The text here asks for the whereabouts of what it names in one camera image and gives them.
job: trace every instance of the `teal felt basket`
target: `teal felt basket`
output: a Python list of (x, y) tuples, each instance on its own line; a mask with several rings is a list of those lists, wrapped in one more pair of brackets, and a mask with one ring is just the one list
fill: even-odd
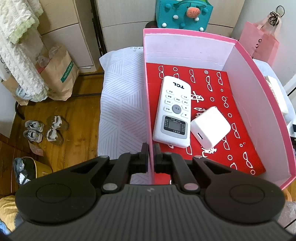
[[(200, 14), (189, 17), (189, 8), (198, 8)], [(207, 0), (156, 0), (155, 15), (159, 28), (179, 28), (206, 31), (213, 6)]]

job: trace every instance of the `white remote control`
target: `white remote control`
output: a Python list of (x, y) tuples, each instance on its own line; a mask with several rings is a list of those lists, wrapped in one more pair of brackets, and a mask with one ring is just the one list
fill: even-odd
[(152, 139), (181, 148), (190, 145), (191, 86), (165, 76), (161, 85)]

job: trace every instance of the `shoe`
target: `shoe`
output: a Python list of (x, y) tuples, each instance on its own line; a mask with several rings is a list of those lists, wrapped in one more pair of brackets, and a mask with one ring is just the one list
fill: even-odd
[(52, 115), (47, 118), (46, 122), (51, 128), (59, 131), (66, 131), (69, 128), (69, 123), (60, 115)]
[(59, 133), (59, 131), (51, 127), (48, 130), (46, 130), (46, 139), (52, 144), (55, 144), (58, 146), (62, 145), (64, 142), (64, 139), (62, 135)]
[(24, 137), (29, 141), (35, 141), (37, 143), (42, 141), (43, 135), (35, 130), (25, 130), (23, 132)]
[(25, 122), (25, 127), (28, 130), (34, 130), (34, 131), (42, 132), (44, 124), (42, 122), (35, 121), (35, 120), (27, 120)]

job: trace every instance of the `gray round button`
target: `gray round button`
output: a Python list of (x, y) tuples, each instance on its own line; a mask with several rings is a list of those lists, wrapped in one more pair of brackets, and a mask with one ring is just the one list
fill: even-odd
[(181, 107), (178, 106), (177, 104), (173, 105), (173, 112), (176, 114), (180, 114), (181, 113)]

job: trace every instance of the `pink box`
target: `pink box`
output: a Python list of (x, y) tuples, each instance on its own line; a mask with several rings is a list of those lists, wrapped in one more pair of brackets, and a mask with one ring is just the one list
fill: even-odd
[(154, 173), (146, 63), (226, 71), (248, 134), (266, 169), (259, 177), (284, 189), (296, 178), (296, 163), (285, 120), (262, 75), (241, 44), (199, 31), (146, 28), (144, 58), (147, 89), (150, 171)]

